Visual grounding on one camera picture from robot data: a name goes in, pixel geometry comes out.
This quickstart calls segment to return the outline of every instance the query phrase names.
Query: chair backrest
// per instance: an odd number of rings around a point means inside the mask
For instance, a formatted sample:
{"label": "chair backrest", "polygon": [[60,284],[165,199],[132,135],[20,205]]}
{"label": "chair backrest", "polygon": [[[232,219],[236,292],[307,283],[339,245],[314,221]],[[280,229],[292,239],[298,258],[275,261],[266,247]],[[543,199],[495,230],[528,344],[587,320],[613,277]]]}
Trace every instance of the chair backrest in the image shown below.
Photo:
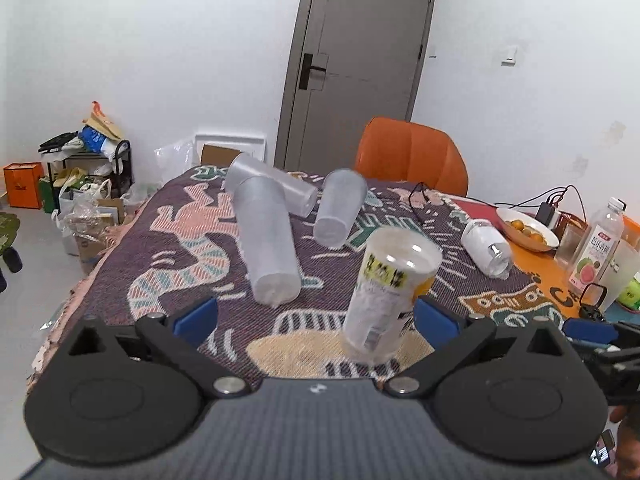
{"label": "chair backrest", "polygon": [[355,169],[366,178],[424,182],[459,196],[469,184],[465,161],[445,132],[384,117],[365,127]]}

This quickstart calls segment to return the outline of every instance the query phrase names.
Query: gray floor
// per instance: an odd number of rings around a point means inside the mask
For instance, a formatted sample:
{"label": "gray floor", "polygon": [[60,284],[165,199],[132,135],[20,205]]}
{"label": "gray floor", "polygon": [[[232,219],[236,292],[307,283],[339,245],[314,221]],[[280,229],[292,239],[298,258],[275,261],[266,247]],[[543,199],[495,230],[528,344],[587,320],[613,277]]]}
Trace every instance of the gray floor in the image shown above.
{"label": "gray floor", "polygon": [[63,251],[49,215],[6,206],[2,210],[20,218],[14,247],[24,264],[11,274],[0,262],[8,282],[0,294],[0,479],[13,480],[38,459],[22,420],[26,379],[44,339],[38,329],[82,279],[82,271],[78,259]]}

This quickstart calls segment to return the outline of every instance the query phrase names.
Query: barcode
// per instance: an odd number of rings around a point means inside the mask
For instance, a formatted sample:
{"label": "barcode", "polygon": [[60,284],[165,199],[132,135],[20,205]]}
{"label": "barcode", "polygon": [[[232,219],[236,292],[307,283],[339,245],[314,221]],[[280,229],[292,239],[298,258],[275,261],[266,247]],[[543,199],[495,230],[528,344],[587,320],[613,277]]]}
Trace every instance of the barcode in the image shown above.
{"label": "barcode", "polygon": [[369,330],[367,338],[364,341],[364,348],[366,348],[369,352],[373,352],[376,349],[376,346],[378,346],[378,342],[380,341],[381,337],[382,332],[377,332],[377,327],[372,328],[371,330]]}

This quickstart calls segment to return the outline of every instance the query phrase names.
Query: white bottle cap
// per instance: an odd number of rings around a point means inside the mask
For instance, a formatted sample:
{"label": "white bottle cap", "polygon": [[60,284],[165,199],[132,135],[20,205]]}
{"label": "white bottle cap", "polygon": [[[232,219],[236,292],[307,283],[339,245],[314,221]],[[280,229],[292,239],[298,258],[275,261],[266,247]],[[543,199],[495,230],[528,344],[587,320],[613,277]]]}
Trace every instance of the white bottle cap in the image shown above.
{"label": "white bottle cap", "polygon": [[609,205],[613,209],[617,209],[618,211],[622,211],[623,207],[625,206],[621,200],[618,200],[617,198],[614,198],[614,197],[609,198]]}

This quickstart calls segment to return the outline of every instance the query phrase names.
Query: gray door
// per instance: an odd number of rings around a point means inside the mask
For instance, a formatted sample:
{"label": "gray door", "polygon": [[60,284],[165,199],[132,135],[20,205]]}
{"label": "gray door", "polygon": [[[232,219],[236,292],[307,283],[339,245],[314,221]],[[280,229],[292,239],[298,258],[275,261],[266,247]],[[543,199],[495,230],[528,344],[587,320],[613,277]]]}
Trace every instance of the gray door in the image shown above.
{"label": "gray door", "polygon": [[288,170],[352,168],[371,118],[411,117],[430,10],[430,0],[311,0]]}

